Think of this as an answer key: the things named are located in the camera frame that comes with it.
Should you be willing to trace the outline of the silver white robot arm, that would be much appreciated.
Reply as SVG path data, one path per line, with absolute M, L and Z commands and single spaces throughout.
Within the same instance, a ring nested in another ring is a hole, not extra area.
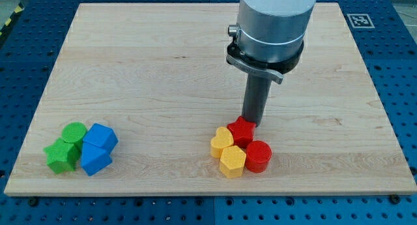
M 300 49 L 316 0 L 240 0 L 237 45 L 248 57 L 276 63 Z

